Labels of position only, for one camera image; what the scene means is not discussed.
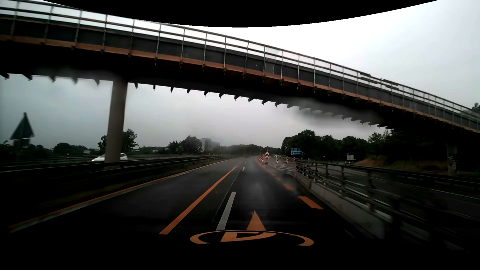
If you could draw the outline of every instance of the traffic sign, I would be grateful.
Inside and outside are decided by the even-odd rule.
[[[27,139],[32,137],[35,137],[35,135],[33,134],[32,126],[28,121],[27,113],[24,112],[24,117],[22,118],[17,128],[13,132],[13,135],[10,137],[10,140]]]

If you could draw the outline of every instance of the white car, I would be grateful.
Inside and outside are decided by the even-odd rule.
[[[128,160],[127,155],[120,153],[120,160]],[[105,154],[101,155],[98,158],[92,159],[92,161],[105,161]]]

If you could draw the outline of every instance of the orange lane line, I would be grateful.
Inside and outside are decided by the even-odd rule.
[[[316,204],[314,201],[312,201],[310,198],[306,196],[300,196],[299,198],[311,208],[323,209],[321,206],[319,206],[318,204]]]
[[[220,180],[218,180],[215,184],[213,184],[213,186],[211,186],[207,191],[205,191],[200,197],[198,197],[198,199],[196,199],[192,204],[190,204],[189,207],[187,207],[187,209],[185,209],[176,219],[174,219],[167,227],[165,227],[165,229],[163,229],[160,234],[168,234],[171,230],[173,230],[173,228],[175,228],[175,226],[177,226],[177,224],[185,217],[188,215],[188,213],[190,213],[190,211],[193,210],[193,208],[195,208],[195,206],[197,206],[197,204],[199,204],[209,193],[210,191],[212,191],[223,179],[225,179],[225,177],[227,175],[229,175],[237,166],[233,167],[233,169],[231,169],[229,172],[227,172],[227,174],[225,174],[222,178],[220,178]]]
[[[293,190],[293,187],[292,185],[290,184],[283,184],[286,188],[288,188],[289,190]]]
[[[184,174],[184,173],[187,173],[187,172],[195,171],[195,170],[198,170],[198,169],[201,169],[201,168],[205,168],[205,167],[207,167],[207,166],[214,165],[214,164],[217,164],[217,163],[220,163],[220,162],[224,162],[224,161],[227,161],[227,160],[222,160],[222,161],[215,162],[215,163],[212,163],[212,164],[208,164],[208,165],[205,165],[205,166],[202,166],[202,167],[194,168],[194,169],[191,169],[191,170],[188,170],[188,171],[179,172],[179,173],[176,173],[176,174],[174,174],[174,175],[165,176],[165,177],[162,177],[162,178],[159,178],[159,179],[156,179],[156,180],[149,181],[149,182],[147,182],[147,183],[138,184],[138,185],[136,185],[136,186],[132,186],[132,187],[129,187],[129,188],[125,188],[125,189],[119,190],[119,191],[114,192],[114,193],[110,193],[110,194],[107,194],[107,195],[100,196],[100,197],[98,197],[98,198],[94,198],[94,199],[90,199],[90,200],[85,201],[85,202],[77,203],[77,204],[75,204],[75,205],[68,206],[68,207],[65,207],[65,208],[63,208],[63,209],[60,209],[60,210],[57,210],[57,211],[53,211],[53,212],[51,212],[51,213],[48,213],[48,214],[45,214],[45,215],[42,215],[42,216],[39,216],[39,217],[36,217],[36,218],[29,219],[29,220],[27,220],[27,221],[22,221],[22,222],[20,222],[20,223],[17,223],[17,224],[14,224],[14,225],[10,225],[10,226],[7,227],[7,229],[12,229],[12,228],[15,228],[15,227],[24,225],[24,224],[29,223],[29,222],[37,221],[37,220],[39,220],[39,219],[46,218],[46,217],[48,217],[48,216],[51,216],[51,215],[54,215],[54,214],[58,214],[58,213],[61,213],[61,212],[63,212],[63,211],[66,211],[66,210],[69,210],[69,209],[75,208],[75,207],[77,207],[77,206],[81,206],[81,205],[84,205],[84,204],[87,204],[87,203],[90,203],[90,202],[93,202],[93,201],[96,201],[96,200],[100,200],[100,199],[103,199],[103,198],[108,197],[108,196],[112,196],[112,195],[115,195],[115,194],[118,194],[118,193],[121,193],[121,192],[125,192],[125,191],[127,191],[127,190],[140,187],[140,186],[142,186],[142,185],[151,184],[151,183],[153,183],[153,182],[157,182],[157,181],[164,180],[164,179],[167,179],[167,178],[173,178],[173,177],[175,177],[175,176],[177,176],[177,175],[179,175],[179,174]]]

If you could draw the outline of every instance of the building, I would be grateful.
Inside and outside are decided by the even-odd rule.
[[[204,152],[205,151],[212,151],[213,149],[215,149],[215,147],[220,146],[219,142],[214,142],[210,138],[202,138],[202,139],[200,139],[200,141],[202,142],[202,150]]]

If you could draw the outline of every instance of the overpass bridge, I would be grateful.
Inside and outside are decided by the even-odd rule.
[[[127,83],[298,106],[455,141],[480,137],[480,114],[415,88],[319,58],[178,25],[48,2],[0,4],[0,74],[112,80],[106,162],[117,161]]]

